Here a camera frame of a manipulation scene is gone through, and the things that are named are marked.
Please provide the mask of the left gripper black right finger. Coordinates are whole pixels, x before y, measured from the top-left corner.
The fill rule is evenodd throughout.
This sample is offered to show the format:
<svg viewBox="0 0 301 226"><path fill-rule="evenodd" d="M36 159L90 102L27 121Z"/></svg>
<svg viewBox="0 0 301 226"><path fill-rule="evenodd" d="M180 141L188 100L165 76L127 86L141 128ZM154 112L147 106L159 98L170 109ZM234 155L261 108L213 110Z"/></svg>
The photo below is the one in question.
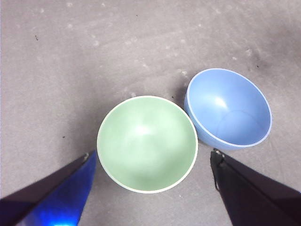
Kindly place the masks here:
<svg viewBox="0 0 301 226"><path fill-rule="evenodd" d="M234 226L299 226L301 193L218 149L210 154L214 185Z"/></svg>

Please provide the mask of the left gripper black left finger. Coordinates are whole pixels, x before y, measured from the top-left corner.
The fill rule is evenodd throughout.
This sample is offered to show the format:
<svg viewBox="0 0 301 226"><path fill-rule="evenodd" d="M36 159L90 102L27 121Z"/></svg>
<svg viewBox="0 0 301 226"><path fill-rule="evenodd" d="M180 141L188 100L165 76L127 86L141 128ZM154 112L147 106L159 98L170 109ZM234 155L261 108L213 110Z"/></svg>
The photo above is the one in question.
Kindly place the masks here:
<svg viewBox="0 0 301 226"><path fill-rule="evenodd" d="M92 188L97 155L84 154L0 200L2 226L76 226Z"/></svg>

